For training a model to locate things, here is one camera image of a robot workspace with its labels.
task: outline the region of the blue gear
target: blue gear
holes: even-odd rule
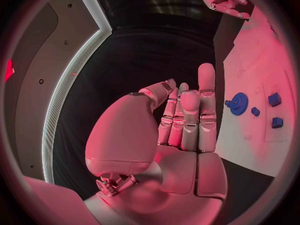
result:
[[[245,93],[237,93],[230,103],[230,111],[233,115],[240,116],[248,108],[248,97]]]

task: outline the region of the red light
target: red light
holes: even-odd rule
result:
[[[13,61],[9,59],[6,66],[4,82],[6,82],[14,73],[15,73],[15,69],[13,68]]]

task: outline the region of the blue cube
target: blue cube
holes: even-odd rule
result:
[[[274,117],[272,120],[272,128],[278,129],[284,125],[284,120],[280,117]]]
[[[276,92],[276,93],[272,94],[271,96],[269,96],[268,101],[269,101],[269,104],[272,107],[275,107],[275,106],[281,104],[281,98],[280,98],[278,92]]]

